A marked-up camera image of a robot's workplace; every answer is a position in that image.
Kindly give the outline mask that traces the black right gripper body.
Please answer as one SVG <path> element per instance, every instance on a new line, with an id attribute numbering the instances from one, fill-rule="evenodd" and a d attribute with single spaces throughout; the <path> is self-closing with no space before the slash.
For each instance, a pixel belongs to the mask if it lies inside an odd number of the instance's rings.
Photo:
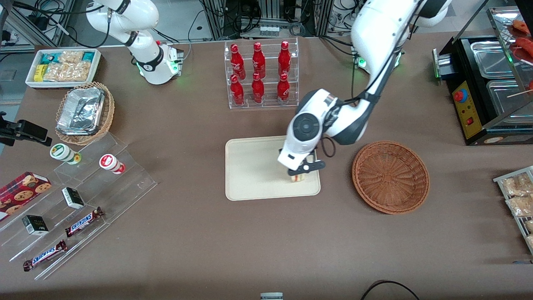
<path id="1" fill-rule="evenodd" d="M 27 120 L 11 122 L 4 120 L 6 112 L 0 112 L 0 142 L 6 146 L 13 146 L 16 140 L 28 140 L 46 147 L 51 146 L 52 138 L 48 137 L 48 130 Z"/>

